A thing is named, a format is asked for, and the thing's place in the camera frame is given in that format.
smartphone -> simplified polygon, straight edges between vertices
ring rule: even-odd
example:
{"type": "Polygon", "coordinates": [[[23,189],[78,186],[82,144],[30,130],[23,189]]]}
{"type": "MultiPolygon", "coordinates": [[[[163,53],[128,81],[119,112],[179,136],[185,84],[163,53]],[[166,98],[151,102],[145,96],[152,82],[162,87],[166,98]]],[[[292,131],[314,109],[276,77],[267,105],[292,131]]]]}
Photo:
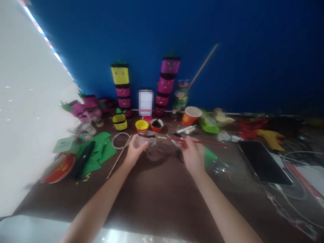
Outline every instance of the smartphone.
{"type": "Polygon", "coordinates": [[[292,180],[277,164],[262,143],[257,141],[240,141],[238,144],[261,181],[293,185],[292,180]]]}
{"type": "Polygon", "coordinates": [[[154,93],[152,89],[139,90],[139,115],[151,116],[153,110],[154,93]]]}

paintbrush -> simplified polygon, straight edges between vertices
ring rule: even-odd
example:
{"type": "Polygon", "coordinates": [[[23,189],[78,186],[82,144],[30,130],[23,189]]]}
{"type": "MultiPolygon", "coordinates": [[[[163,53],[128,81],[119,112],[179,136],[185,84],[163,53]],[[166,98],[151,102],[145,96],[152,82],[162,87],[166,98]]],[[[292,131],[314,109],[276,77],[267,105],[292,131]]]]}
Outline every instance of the paintbrush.
{"type": "MultiPolygon", "coordinates": [[[[180,138],[166,138],[166,137],[161,137],[161,136],[157,136],[156,138],[175,140],[175,141],[184,141],[184,139],[180,139],[180,138]]],[[[228,146],[227,144],[223,144],[223,143],[203,142],[203,141],[195,141],[195,140],[193,140],[193,142],[194,143],[202,143],[202,144],[212,144],[212,145],[218,145],[218,146],[223,146],[223,147],[228,146]]]]}

plastic cup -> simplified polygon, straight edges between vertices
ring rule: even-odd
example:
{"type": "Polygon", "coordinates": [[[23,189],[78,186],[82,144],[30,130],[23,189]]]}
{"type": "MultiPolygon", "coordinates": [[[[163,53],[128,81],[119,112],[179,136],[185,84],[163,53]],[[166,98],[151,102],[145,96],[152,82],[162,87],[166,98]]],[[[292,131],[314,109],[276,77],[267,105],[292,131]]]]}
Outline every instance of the plastic cup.
{"type": "Polygon", "coordinates": [[[201,110],[194,106],[188,106],[182,118],[182,124],[191,126],[202,114],[201,110]]]}
{"type": "Polygon", "coordinates": [[[135,123],[135,126],[137,129],[137,132],[143,133],[143,132],[147,131],[149,124],[145,120],[139,120],[135,123]]]}
{"type": "Polygon", "coordinates": [[[159,132],[161,131],[162,127],[163,127],[163,122],[161,121],[161,119],[153,119],[153,120],[151,121],[151,129],[152,129],[153,132],[159,133],[159,132]],[[154,126],[152,125],[153,122],[155,122],[156,120],[161,124],[161,127],[160,127],[160,128],[154,127],[154,126]]]}

paper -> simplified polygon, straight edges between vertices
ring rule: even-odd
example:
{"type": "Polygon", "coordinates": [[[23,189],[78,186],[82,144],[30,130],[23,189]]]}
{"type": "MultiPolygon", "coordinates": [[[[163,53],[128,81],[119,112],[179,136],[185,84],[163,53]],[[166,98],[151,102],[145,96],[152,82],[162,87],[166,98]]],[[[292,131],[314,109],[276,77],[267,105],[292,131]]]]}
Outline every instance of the paper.
{"type": "Polygon", "coordinates": [[[93,137],[91,141],[81,144],[79,151],[75,155],[77,159],[82,155],[85,148],[92,141],[96,142],[88,161],[83,167],[81,177],[86,176],[87,174],[89,174],[94,170],[100,169],[101,164],[116,153],[116,149],[111,145],[111,141],[109,140],[109,137],[110,137],[109,133],[102,132],[97,136],[93,137]]]}

red paper cup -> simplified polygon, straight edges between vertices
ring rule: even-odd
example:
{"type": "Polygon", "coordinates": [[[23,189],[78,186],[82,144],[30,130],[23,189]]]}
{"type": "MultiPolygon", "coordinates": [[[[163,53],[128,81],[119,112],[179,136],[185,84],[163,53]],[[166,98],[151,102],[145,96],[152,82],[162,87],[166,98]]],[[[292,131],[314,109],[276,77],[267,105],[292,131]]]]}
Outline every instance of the red paper cup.
{"type": "Polygon", "coordinates": [[[159,133],[159,132],[161,131],[162,127],[163,127],[163,122],[161,121],[161,119],[153,119],[153,120],[151,121],[151,129],[152,129],[153,132],[159,133]],[[161,127],[160,127],[160,128],[156,128],[156,127],[154,127],[154,126],[152,125],[153,122],[155,122],[156,120],[161,124],[161,127]]]}
{"type": "Polygon", "coordinates": [[[201,110],[194,106],[188,106],[182,118],[182,124],[191,126],[202,114],[201,110]]]}

